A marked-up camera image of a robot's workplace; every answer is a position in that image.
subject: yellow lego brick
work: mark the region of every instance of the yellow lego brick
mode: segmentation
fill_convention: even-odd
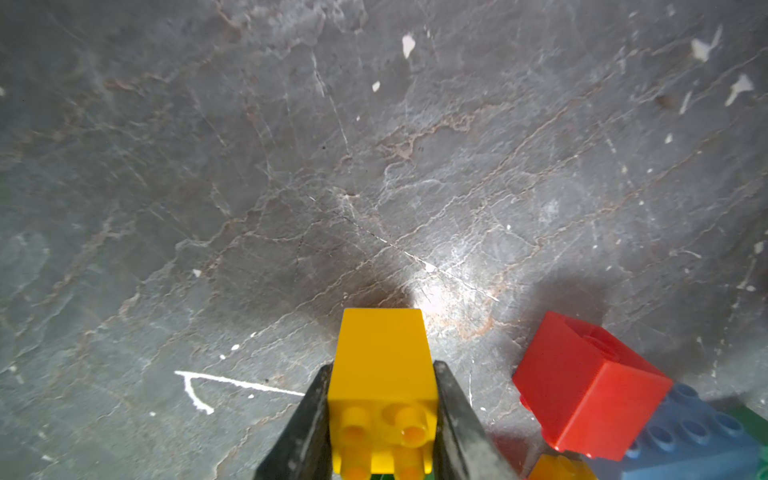
[[[328,388],[333,470],[422,480],[432,471],[437,382],[422,311],[346,309]]]
[[[589,465],[569,460],[563,455],[542,455],[528,476],[528,480],[598,480]]]

